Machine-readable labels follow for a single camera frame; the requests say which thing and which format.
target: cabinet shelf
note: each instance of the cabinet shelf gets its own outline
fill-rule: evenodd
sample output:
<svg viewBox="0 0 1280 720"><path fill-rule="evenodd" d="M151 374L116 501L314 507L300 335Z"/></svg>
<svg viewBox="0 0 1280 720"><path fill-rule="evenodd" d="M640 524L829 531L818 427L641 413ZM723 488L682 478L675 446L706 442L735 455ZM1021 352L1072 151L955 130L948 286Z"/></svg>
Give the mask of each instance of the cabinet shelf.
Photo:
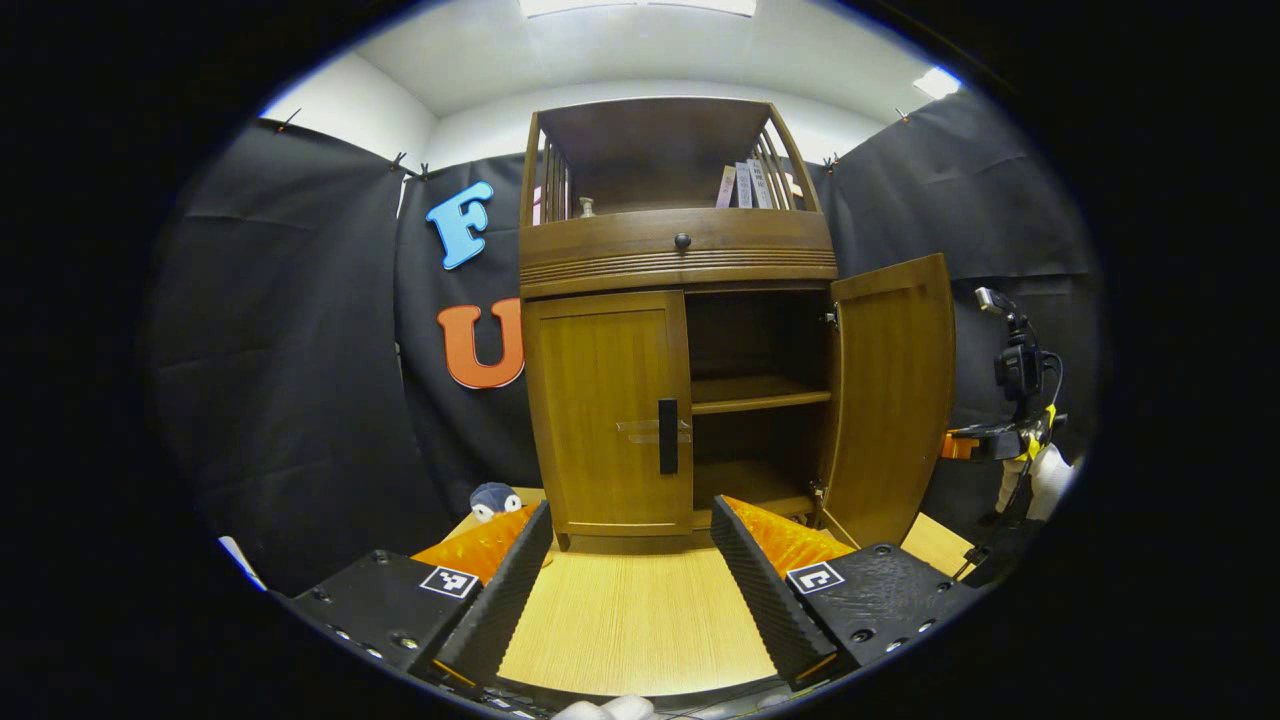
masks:
<svg viewBox="0 0 1280 720"><path fill-rule="evenodd" d="M691 527L712 525L712 500L717 495L750 502L778 515L804 515L814 511L813 498L803 495L804 486L787 482L772 465L760 460L733 460L694 465L694 516Z"/></svg>
<svg viewBox="0 0 1280 720"><path fill-rule="evenodd" d="M810 405L829 400L829 391L814 389L782 375L746 375L692 382L694 415Z"/></svg>

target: stuffed toy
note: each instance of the stuffed toy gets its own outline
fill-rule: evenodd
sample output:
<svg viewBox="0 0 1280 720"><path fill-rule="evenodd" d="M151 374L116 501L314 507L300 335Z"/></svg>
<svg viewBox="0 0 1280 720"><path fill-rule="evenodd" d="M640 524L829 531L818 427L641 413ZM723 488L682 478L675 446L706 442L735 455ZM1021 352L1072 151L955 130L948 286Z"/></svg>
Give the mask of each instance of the stuffed toy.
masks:
<svg viewBox="0 0 1280 720"><path fill-rule="evenodd" d="M515 512L524 507L520 496L506 483L485 483L471 491L471 514L488 523L494 515Z"/></svg>

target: book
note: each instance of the book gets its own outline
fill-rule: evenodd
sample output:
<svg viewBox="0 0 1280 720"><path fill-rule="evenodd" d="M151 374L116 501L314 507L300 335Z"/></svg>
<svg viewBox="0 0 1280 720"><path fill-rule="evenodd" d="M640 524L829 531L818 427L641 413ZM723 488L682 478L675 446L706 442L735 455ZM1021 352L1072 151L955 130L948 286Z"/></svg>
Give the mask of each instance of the book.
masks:
<svg viewBox="0 0 1280 720"><path fill-rule="evenodd" d="M769 186L765 184L764 179L764 165L760 164L758 158L751 158L746 161L746 167L751 170L751 184L755 186L755 200L760 208L765 210L773 209L773 199L769 197Z"/></svg>
<svg viewBox="0 0 1280 720"><path fill-rule="evenodd" d="M721 193L716 197L717 208L728 208L730 197L733 195L733 176L736 174L737 168L724 165L724 173L721 176Z"/></svg>
<svg viewBox="0 0 1280 720"><path fill-rule="evenodd" d="M748 169L746 163L733 163L737 168L737 206L750 208L751 206L751 170Z"/></svg>

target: ceiling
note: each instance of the ceiling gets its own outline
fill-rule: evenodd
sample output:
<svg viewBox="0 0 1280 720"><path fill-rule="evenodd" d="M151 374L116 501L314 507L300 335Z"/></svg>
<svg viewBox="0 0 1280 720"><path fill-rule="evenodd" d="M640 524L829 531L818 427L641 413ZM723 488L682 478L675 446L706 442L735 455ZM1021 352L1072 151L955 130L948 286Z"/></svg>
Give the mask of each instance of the ceiling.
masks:
<svg viewBox="0 0 1280 720"><path fill-rule="evenodd" d="M759 0L744 18L618 5L525 18L518 0L430 4L356 47L439 118L521 92L686 79L799 95L890 123L932 99L931 63L827 0Z"/></svg>

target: blue letter f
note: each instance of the blue letter f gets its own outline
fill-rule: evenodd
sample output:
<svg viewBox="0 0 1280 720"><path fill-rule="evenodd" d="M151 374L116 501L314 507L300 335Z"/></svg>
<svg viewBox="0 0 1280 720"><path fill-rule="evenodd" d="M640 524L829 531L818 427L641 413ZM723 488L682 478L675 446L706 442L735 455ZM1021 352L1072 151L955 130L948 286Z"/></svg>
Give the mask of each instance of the blue letter f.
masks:
<svg viewBox="0 0 1280 720"><path fill-rule="evenodd" d="M490 197L493 186L481 181L431 208L426 214L426 219L435 223L440 241L444 242L445 270L457 268L484 250L484 238L471 237L471 231L467 228L484 231L489 227L489 215L485 214L484 205L477 201ZM462 209L463 205L467 205L466 210Z"/></svg>

